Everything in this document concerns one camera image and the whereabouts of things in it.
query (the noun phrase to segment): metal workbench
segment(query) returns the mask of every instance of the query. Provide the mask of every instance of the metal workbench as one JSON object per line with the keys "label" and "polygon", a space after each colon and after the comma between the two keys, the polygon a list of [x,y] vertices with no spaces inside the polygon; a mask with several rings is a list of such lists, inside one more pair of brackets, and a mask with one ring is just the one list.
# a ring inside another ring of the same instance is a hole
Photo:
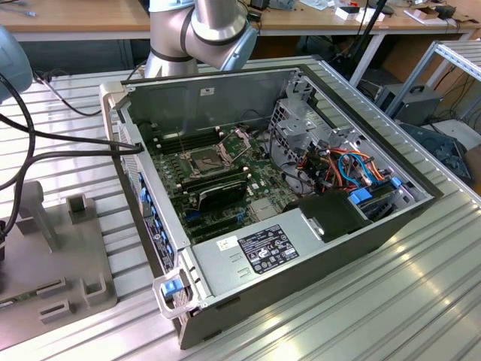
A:
{"label": "metal workbench", "polygon": [[[0,353],[0,359],[479,359],[481,352],[481,199],[389,121],[325,63],[310,57],[250,62],[248,67],[308,64],[395,145],[445,196],[381,249],[190,350],[159,313],[152,275],[108,158],[36,164],[47,204],[85,192],[95,198],[119,303],[93,317]],[[61,77],[53,82],[75,106],[98,108],[97,86],[127,72]],[[24,94],[37,129],[104,137],[100,117],[80,118],[34,84]],[[339,124],[342,117],[324,104]],[[12,101],[0,109],[23,121]],[[0,125],[0,174],[11,176],[27,137]],[[38,139],[38,152],[87,149]],[[12,192],[0,193],[6,215]]]}

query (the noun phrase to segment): blue latch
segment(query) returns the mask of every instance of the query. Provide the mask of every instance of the blue latch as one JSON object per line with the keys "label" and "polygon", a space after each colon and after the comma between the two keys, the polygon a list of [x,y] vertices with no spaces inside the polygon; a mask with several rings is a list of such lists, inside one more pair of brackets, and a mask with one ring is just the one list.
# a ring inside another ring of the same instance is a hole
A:
{"label": "blue latch", "polygon": [[179,278],[176,278],[172,281],[164,282],[160,285],[162,293],[165,297],[172,296],[174,293],[180,292],[183,290],[182,281]]}
{"label": "blue latch", "polygon": [[141,201],[145,202],[145,195],[147,193],[147,190],[145,188],[141,189]]}
{"label": "blue latch", "polygon": [[403,182],[401,182],[401,179],[399,179],[398,177],[392,177],[391,183],[394,187],[399,188]]}
{"label": "blue latch", "polygon": [[359,190],[352,191],[349,198],[354,202],[355,205],[358,205],[366,199],[372,198],[372,195],[365,188],[361,188]]}

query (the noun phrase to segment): wooden desk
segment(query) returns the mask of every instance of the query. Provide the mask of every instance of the wooden desk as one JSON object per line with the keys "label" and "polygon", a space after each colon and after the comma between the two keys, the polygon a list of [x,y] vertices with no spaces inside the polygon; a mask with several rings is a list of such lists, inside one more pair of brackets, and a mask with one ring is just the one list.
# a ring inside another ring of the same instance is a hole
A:
{"label": "wooden desk", "polygon": [[[465,23],[461,28],[456,26],[425,26],[407,16],[405,8],[395,8],[395,14],[377,22],[372,33],[387,31],[390,34],[414,33],[456,33],[471,32],[481,24]],[[294,11],[267,9],[262,14],[261,35],[348,35],[357,32],[359,23],[356,20],[342,20],[334,15],[334,10],[326,8],[318,11],[298,2]]]}
{"label": "wooden desk", "polygon": [[36,17],[0,11],[0,24],[19,41],[149,38],[150,18],[138,0],[26,0]]}
{"label": "wooden desk", "polygon": [[[19,41],[105,40],[149,38],[150,19],[138,0],[28,0],[36,17],[0,11],[0,23]],[[392,17],[375,25],[374,35],[350,83],[357,85],[386,35],[460,33],[467,40],[479,24],[424,26],[396,8]],[[300,2],[294,11],[267,9],[261,36],[354,35],[359,23],[343,21],[327,8],[318,11]]]}

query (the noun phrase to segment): computer case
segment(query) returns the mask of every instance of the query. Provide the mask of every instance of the computer case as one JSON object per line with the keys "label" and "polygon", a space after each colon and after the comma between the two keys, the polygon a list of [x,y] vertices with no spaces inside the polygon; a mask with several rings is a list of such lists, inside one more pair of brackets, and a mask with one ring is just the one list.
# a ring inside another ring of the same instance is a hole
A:
{"label": "computer case", "polygon": [[145,148],[115,165],[182,349],[376,250],[442,196],[305,65],[110,88],[121,141]]}
{"label": "computer case", "polygon": [[[375,104],[381,111],[386,111],[403,84],[383,86],[376,97]],[[432,115],[443,98],[425,84],[416,84],[404,97],[392,119],[403,123],[421,126],[428,116]]]}

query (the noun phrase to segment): warning label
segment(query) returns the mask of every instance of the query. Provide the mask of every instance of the warning label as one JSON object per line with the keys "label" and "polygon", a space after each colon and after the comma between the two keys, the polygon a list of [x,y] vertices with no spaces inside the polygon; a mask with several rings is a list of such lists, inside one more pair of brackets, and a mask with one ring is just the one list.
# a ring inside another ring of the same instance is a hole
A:
{"label": "warning label", "polygon": [[254,272],[259,275],[299,257],[291,241],[278,224],[241,238],[238,242],[254,268]]}

